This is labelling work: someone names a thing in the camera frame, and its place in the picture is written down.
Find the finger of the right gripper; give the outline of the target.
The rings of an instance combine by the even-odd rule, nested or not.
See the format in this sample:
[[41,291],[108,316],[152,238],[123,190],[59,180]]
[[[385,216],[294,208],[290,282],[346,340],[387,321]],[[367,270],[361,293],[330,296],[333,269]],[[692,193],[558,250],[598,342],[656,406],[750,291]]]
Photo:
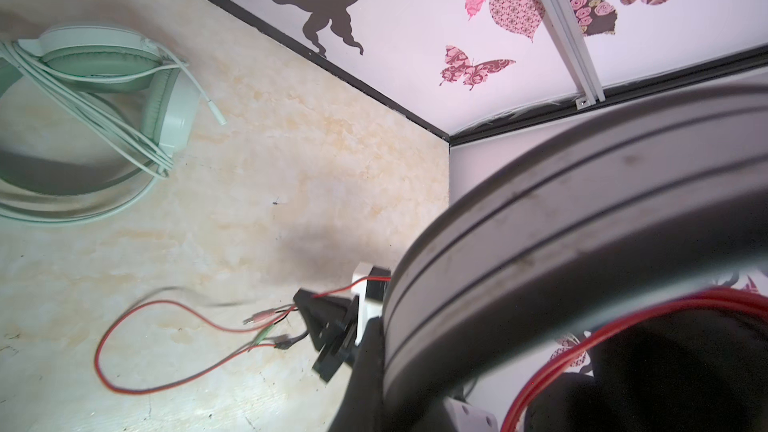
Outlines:
[[358,356],[357,326],[352,324],[344,330],[324,328],[319,335],[319,355],[313,364],[313,371],[323,382],[328,383],[343,364],[353,367]]
[[293,301],[305,321],[310,336],[337,336],[353,320],[354,301],[299,289]]

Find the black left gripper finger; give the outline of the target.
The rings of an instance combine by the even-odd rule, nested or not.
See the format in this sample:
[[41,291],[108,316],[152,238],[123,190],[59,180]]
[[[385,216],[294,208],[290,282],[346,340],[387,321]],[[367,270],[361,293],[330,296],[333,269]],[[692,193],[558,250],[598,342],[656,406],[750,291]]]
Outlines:
[[329,432],[383,430],[383,319],[371,319],[360,344],[350,380]]

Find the mint green headphones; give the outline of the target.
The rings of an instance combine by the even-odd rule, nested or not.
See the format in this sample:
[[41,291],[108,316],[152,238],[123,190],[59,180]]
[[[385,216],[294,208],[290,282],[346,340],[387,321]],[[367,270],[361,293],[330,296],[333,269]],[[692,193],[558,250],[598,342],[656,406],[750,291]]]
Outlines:
[[121,185],[140,173],[149,182],[125,202],[102,211],[24,209],[4,203],[13,222],[66,226],[111,217],[168,178],[174,154],[189,140],[201,102],[226,120],[185,61],[145,35],[109,24],[62,24],[35,39],[1,43],[1,90],[26,79],[64,112],[104,140],[133,170],[102,184]]

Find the white black headphones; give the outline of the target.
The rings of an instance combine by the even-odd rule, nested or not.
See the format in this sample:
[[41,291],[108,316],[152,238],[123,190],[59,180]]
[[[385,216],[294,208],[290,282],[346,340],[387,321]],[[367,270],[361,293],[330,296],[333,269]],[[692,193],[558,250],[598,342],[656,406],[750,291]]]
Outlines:
[[385,421],[404,429],[549,339],[766,262],[765,86],[595,116],[479,184],[405,253],[384,307]]

